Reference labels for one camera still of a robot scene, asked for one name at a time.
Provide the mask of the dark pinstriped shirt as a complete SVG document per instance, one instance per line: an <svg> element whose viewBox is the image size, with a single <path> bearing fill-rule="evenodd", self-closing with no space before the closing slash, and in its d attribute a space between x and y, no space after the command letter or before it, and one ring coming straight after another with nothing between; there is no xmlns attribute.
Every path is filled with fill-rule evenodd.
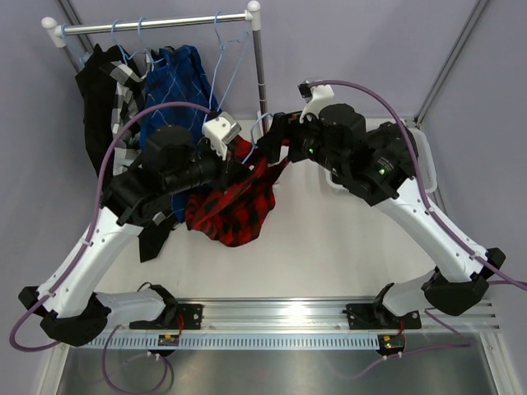
<svg viewBox="0 0 527 395"><path fill-rule="evenodd" d="M404 163L412 163L408 144L396 123L385 122L367 133L366 142L374 150L384 149Z"/></svg>

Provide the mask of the blue plaid shirt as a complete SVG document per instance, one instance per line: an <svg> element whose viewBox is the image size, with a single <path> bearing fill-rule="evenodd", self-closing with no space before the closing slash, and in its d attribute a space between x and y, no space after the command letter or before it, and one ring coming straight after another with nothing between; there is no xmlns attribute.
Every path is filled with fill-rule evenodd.
<svg viewBox="0 0 527 395"><path fill-rule="evenodd" d="M146 109L168 102L189 102L208 109L219 108L212 93L211 84L203 69L198 50L191 45L177 49L165 47L159 50L160 62L147 74L145 85ZM187 107L158 109L141 119L140 147L157 129L166 125L181 126L190 131L192 143L203 136L206 114Z"/></svg>

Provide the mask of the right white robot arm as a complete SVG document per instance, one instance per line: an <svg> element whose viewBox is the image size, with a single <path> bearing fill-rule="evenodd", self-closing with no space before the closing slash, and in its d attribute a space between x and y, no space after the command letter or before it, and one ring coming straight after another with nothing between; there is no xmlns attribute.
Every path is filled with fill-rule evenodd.
<svg viewBox="0 0 527 395"><path fill-rule="evenodd" d="M395 221L434 262L426 275L389 283L370 305L348 310L365 324L397 328L404 316L421 309L460 316L483 299L494 270L505 261L498 248L471 242L464 250L451 238L466 238L458 227L444 230L436 223L434 216L451 222L421 197L411 158L417 146L395 123L368 130L364 116L347 104L328 105L317 114L281 112L256 146L272 164L286 147L289 162L320 165L336 184Z"/></svg>

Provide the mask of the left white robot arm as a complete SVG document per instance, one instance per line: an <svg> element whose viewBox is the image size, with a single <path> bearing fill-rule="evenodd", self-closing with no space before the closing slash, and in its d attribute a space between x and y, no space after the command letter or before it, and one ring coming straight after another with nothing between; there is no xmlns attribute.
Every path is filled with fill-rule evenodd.
<svg viewBox="0 0 527 395"><path fill-rule="evenodd" d="M204 184L229 184L240 169L228 157L240 130L238 122L221 115L206 122L197 144L189 130L175 125L146 140L128 170L112 178L96 204L96 218L59 269L19 294L27 310L40 316L49 338L83 346L109 327L162 329L176 323L178 301L161 285L117 294L95 288L132 239L168 217L174 195Z"/></svg>

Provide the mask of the blue hanger of red shirt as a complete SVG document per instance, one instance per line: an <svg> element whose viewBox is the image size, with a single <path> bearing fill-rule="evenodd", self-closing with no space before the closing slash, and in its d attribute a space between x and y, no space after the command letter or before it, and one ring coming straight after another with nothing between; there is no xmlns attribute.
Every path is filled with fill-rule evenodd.
<svg viewBox="0 0 527 395"><path fill-rule="evenodd" d="M250 128L250 151L249 153L245 156L245 158L241 161L241 163L244 165L248 160L249 158L252 156L252 154L254 153L257 145L256 145L256 138L255 138L255 129L257 127L260 127L260 126L263 126L263 123L264 121L267 121L269 120L269 118L271 117L271 113L264 113L264 114L261 114L253 123L253 125L251 126Z"/></svg>

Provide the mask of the light blue wire hanger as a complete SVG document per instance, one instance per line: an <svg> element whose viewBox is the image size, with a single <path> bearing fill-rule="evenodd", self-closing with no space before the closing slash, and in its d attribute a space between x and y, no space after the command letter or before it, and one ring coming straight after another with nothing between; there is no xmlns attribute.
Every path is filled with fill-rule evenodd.
<svg viewBox="0 0 527 395"><path fill-rule="evenodd" d="M211 111L226 108L250 45L250 29L223 27L226 24L223 16L220 10L213 14L212 25L207 28L208 39L203 45L209 80L206 105Z"/></svg>

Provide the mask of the red black plaid shirt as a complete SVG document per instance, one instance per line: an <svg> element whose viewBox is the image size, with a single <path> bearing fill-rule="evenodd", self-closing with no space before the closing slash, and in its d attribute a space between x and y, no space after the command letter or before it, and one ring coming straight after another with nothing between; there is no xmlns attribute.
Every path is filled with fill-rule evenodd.
<svg viewBox="0 0 527 395"><path fill-rule="evenodd" d="M237 160L247 160L249 177L225 192L192 193L184 215L188 230L200 231L231 248L259 237L266 217L276 205L273 185L288 165L287 159L269 165L266 157L259 150L251 151L250 142L241 137L234 140L234 148Z"/></svg>

